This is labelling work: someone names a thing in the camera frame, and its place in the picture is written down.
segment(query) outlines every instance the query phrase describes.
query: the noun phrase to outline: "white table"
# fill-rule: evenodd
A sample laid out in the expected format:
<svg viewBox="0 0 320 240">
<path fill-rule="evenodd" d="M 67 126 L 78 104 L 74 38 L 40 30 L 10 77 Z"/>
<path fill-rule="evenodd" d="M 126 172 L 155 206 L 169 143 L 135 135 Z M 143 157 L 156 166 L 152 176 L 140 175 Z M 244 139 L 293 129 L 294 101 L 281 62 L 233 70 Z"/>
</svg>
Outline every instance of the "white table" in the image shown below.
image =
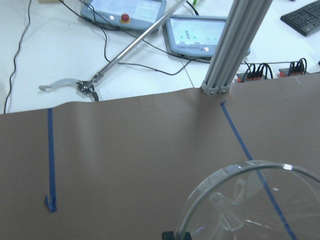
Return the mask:
<svg viewBox="0 0 320 240">
<path fill-rule="evenodd" d="M 174 4 L 168 0 L 167 8 Z M 280 16 L 298 9 L 312 0 L 274 0 L 253 43 L 248 62 L 297 61 L 304 57 L 308 61 L 308 72 L 319 72 L 320 31 L 303 37 L 280 21 Z M 20 36 L 27 24 L 28 0 L 2 0 L 0 7 L 0 111 L 9 90 L 9 76 L 13 71 L 13 57 Z M 65 3 L 79 12 L 81 4 L 75 0 Z M 232 0 L 199 0 L 196 8 L 201 15 L 227 16 Z M 191 14 L 185 5 L 177 14 Z M 45 109 L 66 102 L 90 102 L 91 99 L 77 91 L 75 86 L 63 86 L 50 92 L 42 92 L 39 85 L 74 78 L 88 81 L 107 64 L 104 59 L 104 35 L 102 31 L 75 16 L 59 3 L 31 5 L 31 25 L 22 42 L 17 57 L 17 71 L 13 78 L 12 93 L 7 112 Z M 112 59 L 134 39 L 123 32 L 108 31 L 107 57 Z M 165 49 L 162 30 L 147 37 L 159 48 Z M 141 43 L 124 59 L 124 62 L 148 65 L 169 73 L 183 67 L 186 60 L 168 57 L 152 47 Z M 208 64 L 192 62 L 177 75 L 169 76 L 138 66 L 117 65 L 107 72 L 96 85 L 101 101 L 134 96 L 172 92 L 187 88 L 198 88 L 205 78 Z M 287 64 L 273 65 L 274 75 L 278 68 Z M 241 66 L 239 73 L 245 72 Z"/>
</svg>

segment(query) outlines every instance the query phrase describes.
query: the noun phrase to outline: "black keyboard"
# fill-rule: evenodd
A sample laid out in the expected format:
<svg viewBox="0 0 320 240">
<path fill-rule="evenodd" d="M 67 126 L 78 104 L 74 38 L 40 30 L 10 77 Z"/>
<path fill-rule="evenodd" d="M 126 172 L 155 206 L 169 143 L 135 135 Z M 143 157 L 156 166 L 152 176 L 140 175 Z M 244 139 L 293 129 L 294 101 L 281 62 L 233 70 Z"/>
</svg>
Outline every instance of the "black keyboard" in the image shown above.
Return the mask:
<svg viewBox="0 0 320 240">
<path fill-rule="evenodd" d="M 320 0 L 312 2 L 280 18 L 303 36 L 320 30 Z"/>
</svg>

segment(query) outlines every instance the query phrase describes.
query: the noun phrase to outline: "metal rod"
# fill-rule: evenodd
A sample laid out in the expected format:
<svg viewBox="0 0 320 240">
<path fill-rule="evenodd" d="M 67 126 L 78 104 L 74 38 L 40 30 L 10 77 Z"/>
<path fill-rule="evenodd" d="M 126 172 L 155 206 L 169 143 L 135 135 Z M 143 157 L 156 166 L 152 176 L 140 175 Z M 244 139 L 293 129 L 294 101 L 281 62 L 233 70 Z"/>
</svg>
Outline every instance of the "metal rod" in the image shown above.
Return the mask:
<svg viewBox="0 0 320 240">
<path fill-rule="evenodd" d="M 91 83 L 97 83 L 103 76 L 104 73 L 110 69 L 113 65 L 117 64 L 127 53 L 129 53 L 137 44 L 139 44 L 150 32 L 160 26 L 166 19 L 168 19 L 180 5 L 185 3 L 186 0 L 178 0 L 165 14 L 160 17 L 154 24 L 152 24 L 145 32 L 143 32 L 136 40 L 126 47 L 119 55 L 111 60 L 104 68 L 102 68 L 96 75 L 91 78 Z"/>
</svg>

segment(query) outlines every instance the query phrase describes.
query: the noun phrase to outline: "clear glass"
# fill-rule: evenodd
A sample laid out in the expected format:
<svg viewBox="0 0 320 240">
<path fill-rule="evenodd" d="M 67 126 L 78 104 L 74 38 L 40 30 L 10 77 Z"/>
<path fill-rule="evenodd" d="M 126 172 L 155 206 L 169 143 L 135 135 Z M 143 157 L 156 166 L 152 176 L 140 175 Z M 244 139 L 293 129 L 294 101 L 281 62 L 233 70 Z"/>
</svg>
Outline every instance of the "clear glass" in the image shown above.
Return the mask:
<svg viewBox="0 0 320 240">
<path fill-rule="evenodd" d="M 289 164 L 248 161 L 206 178 L 185 203 L 176 238 L 320 239 L 320 180 Z"/>
</svg>

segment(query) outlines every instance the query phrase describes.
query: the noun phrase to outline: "display screen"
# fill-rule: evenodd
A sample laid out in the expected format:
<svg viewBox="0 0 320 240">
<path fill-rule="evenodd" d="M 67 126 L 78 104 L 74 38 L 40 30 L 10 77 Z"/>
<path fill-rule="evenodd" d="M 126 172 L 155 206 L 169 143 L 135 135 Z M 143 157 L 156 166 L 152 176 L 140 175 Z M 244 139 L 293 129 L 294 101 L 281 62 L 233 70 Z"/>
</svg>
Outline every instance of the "display screen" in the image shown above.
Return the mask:
<svg viewBox="0 0 320 240">
<path fill-rule="evenodd" d="M 161 6 L 159 0 L 93 0 L 91 5 L 100 13 L 108 13 L 121 16 L 128 14 L 131 18 L 155 22 Z"/>
<path fill-rule="evenodd" d="M 217 45 L 225 27 L 223 19 L 171 18 L 175 44 Z"/>
</svg>

